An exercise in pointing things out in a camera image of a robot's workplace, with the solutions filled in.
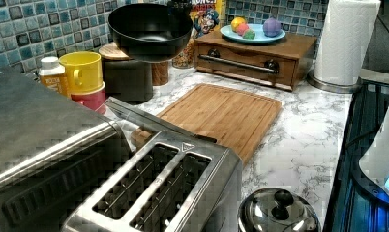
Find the blue mosaic tile backsplash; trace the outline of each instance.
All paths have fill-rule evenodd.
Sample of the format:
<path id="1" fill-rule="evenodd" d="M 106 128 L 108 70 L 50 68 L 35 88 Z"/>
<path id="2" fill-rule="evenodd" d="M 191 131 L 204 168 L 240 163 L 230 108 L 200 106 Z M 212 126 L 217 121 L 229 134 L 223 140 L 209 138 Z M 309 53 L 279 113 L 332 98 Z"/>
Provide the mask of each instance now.
<path id="1" fill-rule="evenodd" d="M 155 2 L 165 4 L 166 0 Z M 45 56 L 97 50 L 111 42 L 110 12 L 137 0 L 0 0 L 0 68 L 28 73 Z M 328 0 L 227 0 L 225 22 L 244 16 L 249 23 L 274 17 L 286 32 L 321 34 Z"/>

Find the marble countertop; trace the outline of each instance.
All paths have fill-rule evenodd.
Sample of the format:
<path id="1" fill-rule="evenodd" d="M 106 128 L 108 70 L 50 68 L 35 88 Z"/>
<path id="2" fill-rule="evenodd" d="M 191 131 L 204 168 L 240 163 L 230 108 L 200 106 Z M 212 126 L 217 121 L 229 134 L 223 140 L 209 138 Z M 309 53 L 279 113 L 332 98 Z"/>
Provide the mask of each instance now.
<path id="1" fill-rule="evenodd" d="M 282 110 L 243 170 L 242 199 L 269 187 L 305 198 L 323 225 L 343 142 L 350 94 L 321 91 L 302 81 L 290 93 L 221 77 L 194 68 L 169 68 L 169 81 L 138 108 L 160 113 L 197 84 L 244 90 L 282 102 Z"/>

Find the wooden box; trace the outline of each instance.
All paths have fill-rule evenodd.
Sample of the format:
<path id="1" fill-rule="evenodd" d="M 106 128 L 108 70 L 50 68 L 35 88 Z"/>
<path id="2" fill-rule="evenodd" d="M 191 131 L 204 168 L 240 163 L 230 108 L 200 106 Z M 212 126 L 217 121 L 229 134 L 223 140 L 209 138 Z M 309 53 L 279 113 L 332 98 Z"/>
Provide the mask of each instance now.
<path id="1" fill-rule="evenodd" d="M 273 43 L 254 45 L 227 40 L 214 31 L 194 41 L 194 67 L 293 91 L 312 65 L 315 41 L 316 37 L 287 33 Z"/>

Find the black wok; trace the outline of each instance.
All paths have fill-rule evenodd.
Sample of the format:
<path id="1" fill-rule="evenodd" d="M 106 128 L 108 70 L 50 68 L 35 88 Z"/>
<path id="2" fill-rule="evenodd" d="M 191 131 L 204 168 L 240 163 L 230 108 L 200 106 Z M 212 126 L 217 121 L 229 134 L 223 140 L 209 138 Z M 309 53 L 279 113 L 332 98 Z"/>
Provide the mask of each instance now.
<path id="1" fill-rule="evenodd" d="M 139 3 L 120 7 L 109 15 L 113 41 L 129 57 L 162 62 L 177 56 L 187 45 L 193 22 L 170 7 Z"/>

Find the bamboo cutting board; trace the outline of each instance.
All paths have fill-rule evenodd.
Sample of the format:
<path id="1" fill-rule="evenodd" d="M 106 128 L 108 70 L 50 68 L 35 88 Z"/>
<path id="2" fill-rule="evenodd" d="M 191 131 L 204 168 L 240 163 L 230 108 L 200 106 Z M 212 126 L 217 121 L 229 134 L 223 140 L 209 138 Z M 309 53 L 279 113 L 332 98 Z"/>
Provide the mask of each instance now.
<path id="1" fill-rule="evenodd" d="M 233 149 L 246 165 L 281 106 L 280 101 L 264 96 L 199 84 L 157 116 L 187 131 L 216 138 L 217 144 Z M 135 131 L 135 145 L 149 135 Z"/>

